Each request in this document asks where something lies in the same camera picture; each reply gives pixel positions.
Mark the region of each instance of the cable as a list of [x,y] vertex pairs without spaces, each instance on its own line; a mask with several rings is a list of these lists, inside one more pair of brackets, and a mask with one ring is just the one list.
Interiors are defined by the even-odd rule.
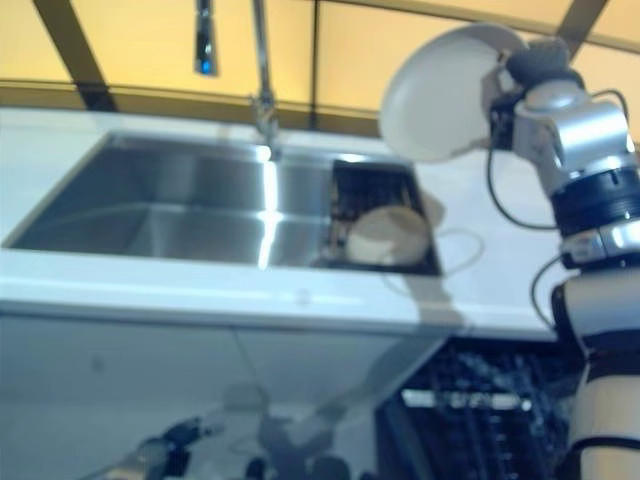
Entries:
[[620,106],[622,107],[622,112],[624,113],[627,122],[629,122],[629,106],[627,105],[627,100],[624,98],[622,92],[620,90],[616,90],[615,88],[607,88],[606,90],[600,90],[598,92],[592,93],[591,98],[601,97],[603,95],[613,95],[618,98]]
[[556,255],[547,263],[545,263],[542,267],[540,267],[540,270],[538,270],[538,273],[536,273],[536,275],[533,277],[533,280],[531,281],[531,286],[529,287],[529,298],[531,299],[531,305],[533,306],[533,309],[536,311],[536,314],[538,315],[540,320],[542,320],[554,332],[556,330],[556,326],[549,318],[547,318],[547,316],[544,314],[544,312],[540,308],[540,304],[538,303],[538,297],[536,295],[536,290],[538,289],[538,283],[540,283],[540,279],[542,278],[542,276],[545,273],[547,273],[547,271],[558,260],[560,260],[560,258],[561,258],[560,255]]
[[495,149],[495,144],[498,140],[498,136],[500,135],[502,128],[500,125],[496,126],[493,131],[493,135],[491,135],[491,141],[489,143],[489,149],[487,152],[487,168],[486,168],[486,180],[487,180],[487,188],[489,190],[489,196],[493,201],[493,204],[498,209],[498,211],[504,216],[508,221],[522,228],[528,228],[529,230],[541,230],[541,231],[554,231],[556,230],[555,225],[538,225],[535,223],[528,223],[518,220],[513,215],[511,215],[500,203],[498,200],[498,196],[496,195],[495,187],[493,185],[493,152]]

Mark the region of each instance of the stainless steel sink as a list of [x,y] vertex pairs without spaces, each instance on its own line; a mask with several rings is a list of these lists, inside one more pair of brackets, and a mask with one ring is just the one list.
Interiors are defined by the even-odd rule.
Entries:
[[7,246],[349,268],[332,234],[336,162],[411,173],[382,157],[288,148],[273,162],[270,154],[260,145],[110,134]]

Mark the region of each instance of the white countertop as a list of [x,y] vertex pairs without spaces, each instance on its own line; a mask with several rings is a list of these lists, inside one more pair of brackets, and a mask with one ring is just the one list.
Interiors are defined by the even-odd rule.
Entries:
[[[108,131],[256,140],[243,125],[147,116],[0,108],[0,241]],[[389,154],[376,139],[284,131],[285,144]],[[550,221],[533,169],[499,154],[497,188],[508,208]],[[119,312],[140,321],[205,322],[349,330],[451,328],[459,335],[552,338],[528,297],[558,238],[503,220],[484,184],[484,152],[417,166],[445,274],[425,278],[0,249],[0,301],[60,312]],[[565,274],[553,269],[546,298]]]

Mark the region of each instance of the faucet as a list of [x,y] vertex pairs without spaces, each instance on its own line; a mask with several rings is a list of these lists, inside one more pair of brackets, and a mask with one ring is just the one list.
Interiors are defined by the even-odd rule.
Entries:
[[[253,110],[254,121],[258,132],[275,159],[275,140],[278,134],[278,118],[276,115],[276,99],[271,88],[269,72],[269,54],[267,48],[267,27],[265,23],[264,0],[252,0],[253,20],[258,51],[258,71],[260,89],[256,96],[249,100]],[[218,75],[217,52],[213,31],[212,0],[196,0],[196,61],[195,69],[204,75]]]

